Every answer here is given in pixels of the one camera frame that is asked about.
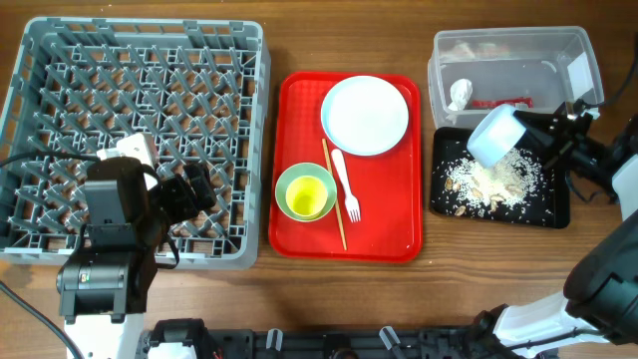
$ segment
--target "red tray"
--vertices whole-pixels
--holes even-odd
[[[337,214],[301,223],[277,206],[275,185],[281,174],[298,163],[326,167],[321,145],[327,139],[321,127],[323,99],[338,82],[371,75],[393,84],[406,99],[410,125],[389,151],[372,157],[344,153],[352,192],[359,200],[361,221],[352,223],[345,211],[338,178],[338,200],[348,242],[341,244]],[[335,148],[328,141],[329,151]],[[421,96],[405,76],[301,72],[281,85],[270,201],[270,244],[281,255],[401,263],[414,259],[423,244],[421,182]]]

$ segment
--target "plastic container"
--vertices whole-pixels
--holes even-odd
[[[242,269],[257,256],[270,56],[247,21],[35,18],[0,118],[3,158],[95,153],[142,132],[160,177],[206,163],[217,205],[169,232],[178,268]],[[87,219],[88,164],[38,158],[0,171],[0,258],[62,264]],[[157,262],[172,262],[159,248]]]
[[[302,72],[290,75],[281,84],[269,227],[270,244],[281,255],[402,263],[421,251],[421,95],[417,85],[405,76],[370,75],[399,90],[410,119],[403,138],[387,152],[369,157],[344,155],[350,186],[361,207],[361,221],[351,222],[343,189],[337,185],[348,250],[342,247],[335,210],[319,220],[302,223],[277,206],[275,184],[286,169],[299,163],[325,168],[321,140],[327,136],[321,126],[321,105],[336,84],[359,75],[366,74]],[[328,151],[333,149],[334,144],[328,141]]]
[[[470,80],[473,92],[465,110],[451,111],[450,87],[459,79]],[[428,63],[428,86],[437,128],[475,128],[489,109],[472,101],[525,98],[530,111],[553,113],[564,101],[604,99],[596,58],[580,27],[442,31]]]

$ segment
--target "white plate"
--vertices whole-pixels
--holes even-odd
[[[408,128],[408,105],[392,84],[356,76],[335,85],[321,106],[321,126],[341,150],[359,156],[382,154]]]

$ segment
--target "yellow bowl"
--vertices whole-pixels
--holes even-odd
[[[314,219],[328,201],[328,189],[314,176],[302,176],[286,189],[286,204],[300,219]]]

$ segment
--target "white cup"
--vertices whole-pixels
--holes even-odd
[[[468,151],[485,168],[494,166],[525,133],[514,117],[514,106],[503,104],[491,110],[468,140]]]

